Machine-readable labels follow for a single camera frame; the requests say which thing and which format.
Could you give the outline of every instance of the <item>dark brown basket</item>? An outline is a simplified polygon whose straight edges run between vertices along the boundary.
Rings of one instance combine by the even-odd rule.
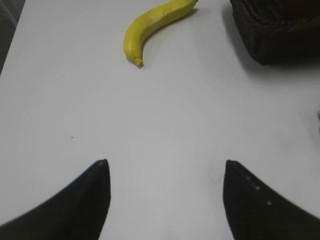
[[[261,64],[320,57],[320,16],[288,14],[288,0],[230,0],[250,55]]]

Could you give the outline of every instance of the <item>yellow banana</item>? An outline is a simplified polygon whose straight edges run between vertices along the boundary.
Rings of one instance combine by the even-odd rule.
[[[158,29],[187,15],[198,0],[172,0],[139,16],[129,26],[124,37],[124,52],[128,60],[138,67],[144,65],[143,43]]]

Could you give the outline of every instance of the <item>white table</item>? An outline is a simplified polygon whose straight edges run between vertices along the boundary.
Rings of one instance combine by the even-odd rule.
[[[259,65],[230,3],[200,0],[138,69],[125,32],[161,3],[27,0],[0,78],[0,224],[103,158],[102,240],[232,240],[227,159],[320,217],[319,61]]]

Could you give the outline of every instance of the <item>floor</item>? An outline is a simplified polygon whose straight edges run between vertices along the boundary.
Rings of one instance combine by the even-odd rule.
[[[18,21],[20,13],[15,11],[15,9],[12,7],[13,1],[2,0],[2,2],[10,10],[14,18]],[[20,9],[23,8],[24,0],[15,2]],[[4,67],[15,31],[15,26],[9,20],[8,14],[6,14],[6,11],[3,9],[2,5],[0,5],[0,73]]]

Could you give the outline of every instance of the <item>wicker basket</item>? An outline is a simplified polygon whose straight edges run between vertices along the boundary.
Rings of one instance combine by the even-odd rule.
[[[320,16],[288,14],[288,0],[230,0],[250,55],[261,64],[320,57]]]

